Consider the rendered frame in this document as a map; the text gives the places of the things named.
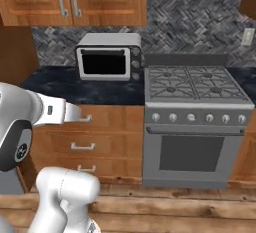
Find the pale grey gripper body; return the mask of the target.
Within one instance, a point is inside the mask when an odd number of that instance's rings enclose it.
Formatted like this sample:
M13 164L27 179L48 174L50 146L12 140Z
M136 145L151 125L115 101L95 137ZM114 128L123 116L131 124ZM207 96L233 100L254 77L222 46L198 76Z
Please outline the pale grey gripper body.
M79 106L71 104L69 102L66 103L65 106L65 122L75 122L79 121L81 118L82 110Z

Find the toaster oven glass door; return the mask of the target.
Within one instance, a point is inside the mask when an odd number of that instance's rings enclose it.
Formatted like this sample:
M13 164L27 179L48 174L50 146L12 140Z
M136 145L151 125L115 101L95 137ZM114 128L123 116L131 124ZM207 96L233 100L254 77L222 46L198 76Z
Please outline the toaster oven glass door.
M123 47L80 47L76 50L82 80L128 81L131 55Z

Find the silver toaster oven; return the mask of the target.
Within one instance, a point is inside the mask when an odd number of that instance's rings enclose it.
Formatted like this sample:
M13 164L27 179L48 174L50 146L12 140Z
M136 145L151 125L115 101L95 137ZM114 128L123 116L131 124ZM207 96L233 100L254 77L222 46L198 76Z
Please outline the silver toaster oven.
M131 63L132 61L139 61L140 68L134 68L130 63L131 75L128 81L135 81L132 79L132 73L139 73L141 75L141 36L137 33L87 33L75 47L76 50L80 47L123 47L130 50ZM132 48L138 47L140 54L134 56Z

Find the grey oven door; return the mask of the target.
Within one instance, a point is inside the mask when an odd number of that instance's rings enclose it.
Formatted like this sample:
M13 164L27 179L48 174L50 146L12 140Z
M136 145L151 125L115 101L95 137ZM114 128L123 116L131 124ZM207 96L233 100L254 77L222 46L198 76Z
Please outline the grey oven door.
M146 126L143 185L226 189L243 136L242 129L189 132Z

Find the wooden drawer front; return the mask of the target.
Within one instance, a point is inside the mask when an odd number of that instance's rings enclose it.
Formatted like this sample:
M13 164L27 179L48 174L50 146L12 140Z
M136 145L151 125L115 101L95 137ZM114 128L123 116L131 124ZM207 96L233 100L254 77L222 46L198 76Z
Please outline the wooden drawer front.
M92 121L67 122L62 125L43 125L34 131L106 131L142 132L144 107L137 105L80 105L82 118L91 114Z
M138 178L142 176L142 162L138 159L53 159L46 157L45 159L34 159L33 162L37 170L46 166L57 166L77 170L78 165L82 165L83 168L91 168L93 165L96 165L97 169L92 174L98 177Z
M72 150L71 143L89 146L94 150ZM96 132L38 132L34 135L32 157L94 157L135 158L142 157L141 133L96 133Z

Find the tall wooden cabinet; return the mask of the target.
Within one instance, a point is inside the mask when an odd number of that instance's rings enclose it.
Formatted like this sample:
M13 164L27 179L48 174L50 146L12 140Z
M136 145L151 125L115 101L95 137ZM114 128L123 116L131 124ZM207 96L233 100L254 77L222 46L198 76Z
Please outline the tall wooden cabinet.
M38 68L31 28L5 26L0 15L0 82L20 85Z

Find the grey gas hob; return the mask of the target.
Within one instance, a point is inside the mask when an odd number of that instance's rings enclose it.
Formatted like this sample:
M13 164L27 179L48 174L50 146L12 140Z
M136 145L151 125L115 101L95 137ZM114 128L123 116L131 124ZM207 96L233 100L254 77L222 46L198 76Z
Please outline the grey gas hob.
M223 66L149 66L144 73L146 102L252 104Z

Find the grey stove control panel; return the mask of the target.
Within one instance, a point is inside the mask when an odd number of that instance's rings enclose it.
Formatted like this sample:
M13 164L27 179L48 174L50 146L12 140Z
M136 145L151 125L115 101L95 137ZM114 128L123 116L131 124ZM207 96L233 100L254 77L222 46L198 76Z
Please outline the grey stove control panel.
M210 103L147 103L145 106L145 122L148 124L174 124L174 125L192 125L192 126L246 126L254 109L253 104L210 104ZM152 115L158 113L160 119L157 122L152 120ZM177 121L169 120L170 114L177 115ZM187 120L187 115L192 113L196 119L194 122ZM212 114L214 120L206 121L206 115ZM222 122L222 116L227 114L230 121L227 124ZM244 115L246 122L240 124L238 116Z

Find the wooden base cupboard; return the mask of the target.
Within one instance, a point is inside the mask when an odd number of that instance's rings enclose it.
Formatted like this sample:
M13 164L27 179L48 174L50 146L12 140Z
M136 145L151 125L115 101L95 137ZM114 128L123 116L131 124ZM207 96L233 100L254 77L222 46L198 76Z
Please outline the wooden base cupboard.
M239 187L256 184L256 109L245 131L229 184Z

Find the wooden wall cupboard door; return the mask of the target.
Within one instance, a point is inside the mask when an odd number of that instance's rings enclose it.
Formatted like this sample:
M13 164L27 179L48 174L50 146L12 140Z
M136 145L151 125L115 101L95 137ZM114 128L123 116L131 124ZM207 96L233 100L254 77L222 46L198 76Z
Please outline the wooden wall cupboard door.
M75 16L76 26L144 26L147 0L78 0L82 16Z
M0 15L5 26L72 25L70 0L64 0L68 17L63 17L59 0L0 0Z

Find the white wall socket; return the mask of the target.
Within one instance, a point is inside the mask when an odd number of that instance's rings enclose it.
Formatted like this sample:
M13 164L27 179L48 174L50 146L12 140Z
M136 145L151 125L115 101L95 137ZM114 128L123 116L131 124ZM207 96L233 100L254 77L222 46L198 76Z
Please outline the white wall socket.
M243 37L241 41L242 46L250 46L252 44L255 34L254 28L245 28L243 32Z

